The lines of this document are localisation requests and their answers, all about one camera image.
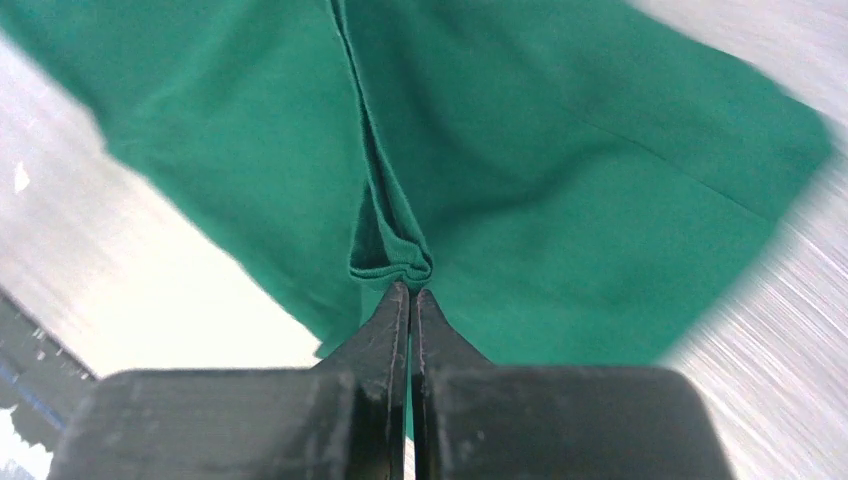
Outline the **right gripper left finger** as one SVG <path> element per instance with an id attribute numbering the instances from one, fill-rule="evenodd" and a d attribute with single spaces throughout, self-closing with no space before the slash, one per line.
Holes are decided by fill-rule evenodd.
<path id="1" fill-rule="evenodd" d="M 309 369 L 134 370 L 99 381 L 53 479 L 400 479 L 410 293 Z"/>

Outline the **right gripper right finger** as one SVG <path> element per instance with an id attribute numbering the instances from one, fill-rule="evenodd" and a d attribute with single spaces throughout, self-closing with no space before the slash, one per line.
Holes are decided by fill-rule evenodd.
<path id="1" fill-rule="evenodd" d="M 706 406 L 655 367 L 499 366 L 434 295 L 410 313 L 420 479 L 729 479 Z"/>

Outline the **green surgical cloth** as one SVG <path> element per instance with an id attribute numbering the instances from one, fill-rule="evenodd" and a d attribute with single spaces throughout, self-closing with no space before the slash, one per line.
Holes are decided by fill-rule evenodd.
<path id="1" fill-rule="evenodd" d="M 623 1 L 5 1 L 1 26 L 319 356 L 402 281 L 498 363 L 651 363 L 834 153 Z"/>

